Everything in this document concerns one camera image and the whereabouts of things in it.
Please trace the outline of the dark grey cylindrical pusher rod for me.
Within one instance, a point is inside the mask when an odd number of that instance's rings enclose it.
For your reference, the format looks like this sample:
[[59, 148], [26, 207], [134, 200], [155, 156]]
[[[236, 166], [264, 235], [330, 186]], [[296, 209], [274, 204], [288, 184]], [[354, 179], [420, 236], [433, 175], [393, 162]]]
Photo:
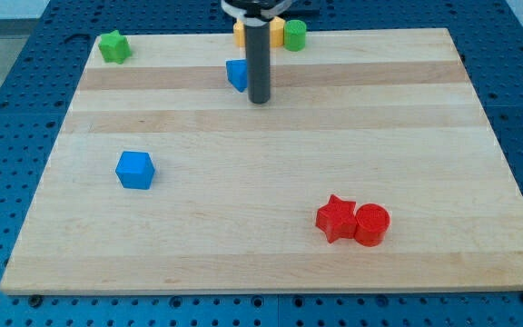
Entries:
[[254, 104], [265, 104], [271, 98], [270, 23], [244, 27], [247, 61], [247, 90]]

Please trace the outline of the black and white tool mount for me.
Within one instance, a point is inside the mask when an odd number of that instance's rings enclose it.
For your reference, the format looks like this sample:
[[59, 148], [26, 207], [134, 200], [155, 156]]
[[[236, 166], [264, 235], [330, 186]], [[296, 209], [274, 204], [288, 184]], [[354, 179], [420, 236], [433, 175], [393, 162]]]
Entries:
[[292, 0], [221, 0], [222, 10], [244, 25], [265, 25], [291, 5]]

